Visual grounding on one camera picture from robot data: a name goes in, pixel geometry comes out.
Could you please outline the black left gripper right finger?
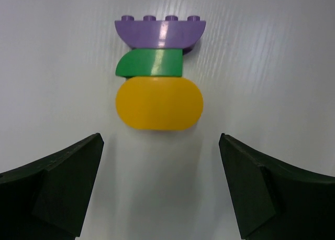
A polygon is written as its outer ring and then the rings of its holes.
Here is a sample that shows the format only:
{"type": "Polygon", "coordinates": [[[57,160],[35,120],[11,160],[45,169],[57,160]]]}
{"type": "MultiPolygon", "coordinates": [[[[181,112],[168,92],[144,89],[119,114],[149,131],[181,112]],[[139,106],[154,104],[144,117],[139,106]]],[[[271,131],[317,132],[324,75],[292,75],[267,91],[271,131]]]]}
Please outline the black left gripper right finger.
{"type": "Polygon", "coordinates": [[[226,134],[219,149],[242,239],[334,239],[334,177],[226,134]]]}

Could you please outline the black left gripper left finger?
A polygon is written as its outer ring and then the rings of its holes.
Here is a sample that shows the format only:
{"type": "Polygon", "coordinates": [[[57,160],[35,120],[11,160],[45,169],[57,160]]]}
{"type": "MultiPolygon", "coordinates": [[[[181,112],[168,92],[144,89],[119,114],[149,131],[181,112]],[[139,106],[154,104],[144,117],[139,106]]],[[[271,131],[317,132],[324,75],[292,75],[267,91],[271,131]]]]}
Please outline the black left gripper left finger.
{"type": "Polygon", "coordinates": [[[1,173],[1,239],[80,237],[103,147],[92,134],[1,173]]]}

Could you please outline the yellow oval lego brick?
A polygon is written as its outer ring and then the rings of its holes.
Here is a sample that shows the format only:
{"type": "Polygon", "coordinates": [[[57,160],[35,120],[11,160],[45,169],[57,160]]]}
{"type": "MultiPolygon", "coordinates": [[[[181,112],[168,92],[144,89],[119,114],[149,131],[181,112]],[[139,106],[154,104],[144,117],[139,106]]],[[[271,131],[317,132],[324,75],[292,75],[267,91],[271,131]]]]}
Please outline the yellow oval lego brick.
{"type": "Polygon", "coordinates": [[[119,88],[115,104],[126,125],[145,130],[188,129],[204,107],[197,85],[183,77],[133,77],[119,88]]]}

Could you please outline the green lego brick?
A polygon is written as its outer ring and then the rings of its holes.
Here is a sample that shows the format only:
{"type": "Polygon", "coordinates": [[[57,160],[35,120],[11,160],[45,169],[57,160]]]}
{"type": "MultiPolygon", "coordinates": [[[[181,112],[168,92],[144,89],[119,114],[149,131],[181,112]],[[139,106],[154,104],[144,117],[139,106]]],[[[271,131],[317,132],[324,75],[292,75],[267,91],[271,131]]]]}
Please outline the green lego brick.
{"type": "Polygon", "coordinates": [[[115,74],[119,77],[181,77],[182,49],[134,49],[118,62],[115,74]]]}

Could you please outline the purple scalloped lego brick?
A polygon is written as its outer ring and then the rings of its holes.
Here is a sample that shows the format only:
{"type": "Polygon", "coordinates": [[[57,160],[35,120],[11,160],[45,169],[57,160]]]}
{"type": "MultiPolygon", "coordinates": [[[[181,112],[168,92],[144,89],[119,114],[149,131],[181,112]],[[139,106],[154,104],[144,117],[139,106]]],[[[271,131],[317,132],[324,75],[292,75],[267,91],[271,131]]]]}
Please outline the purple scalloped lego brick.
{"type": "Polygon", "coordinates": [[[145,15],[142,20],[123,15],[115,21],[117,34],[131,49],[182,49],[184,54],[193,50],[205,27],[206,21],[196,15],[186,20],[179,20],[175,15],[168,15],[164,20],[152,15],[145,15]]]}

